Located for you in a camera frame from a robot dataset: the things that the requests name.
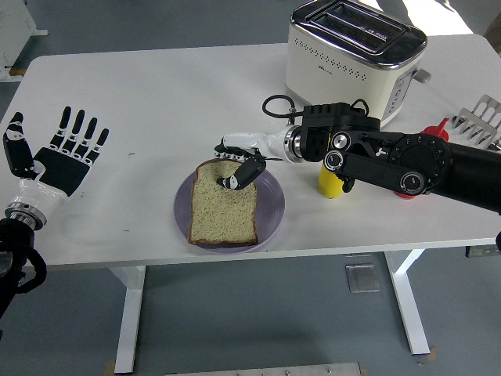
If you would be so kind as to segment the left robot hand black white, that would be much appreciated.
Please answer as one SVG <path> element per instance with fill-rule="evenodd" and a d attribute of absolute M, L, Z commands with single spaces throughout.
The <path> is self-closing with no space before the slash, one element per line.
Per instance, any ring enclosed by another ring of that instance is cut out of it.
<path fill-rule="evenodd" d="M 23 133 L 23 115 L 15 113 L 3 136 L 9 169 L 20 179 L 20 192 L 13 203 L 49 217 L 81 185 L 96 162 L 109 135 L 104 128 L 94 139 L 97 119 L 84 125 L 85 112 L 79 110 L 70 124 L 71 108 L 65 107 L 48 146 L 36 154 Z"/>

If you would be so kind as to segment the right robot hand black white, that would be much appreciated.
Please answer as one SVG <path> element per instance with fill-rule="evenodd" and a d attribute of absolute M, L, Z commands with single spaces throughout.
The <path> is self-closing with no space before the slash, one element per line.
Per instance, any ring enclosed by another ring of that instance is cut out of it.
<path fill-rule="evenodd" d="M 224 135 L 214 148 L 214 155 L 222 159 L 241 161 L 237 170 L 216 183 L 231 190 L 242 190 L 250 185 L 266 168 L 266 161 L 291 162 L 287 150 L 286 131 L 275 134 L 252 132 Z"/>

